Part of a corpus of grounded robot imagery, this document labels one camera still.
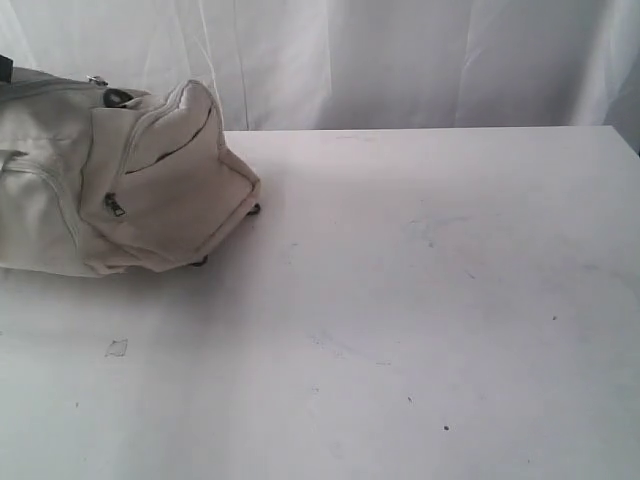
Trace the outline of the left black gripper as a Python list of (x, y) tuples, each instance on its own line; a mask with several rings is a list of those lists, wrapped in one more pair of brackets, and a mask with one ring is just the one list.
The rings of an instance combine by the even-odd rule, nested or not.
[(11, 83), (13, 77), (14, 62), (11, 58), (0, 55), (0, 82)]

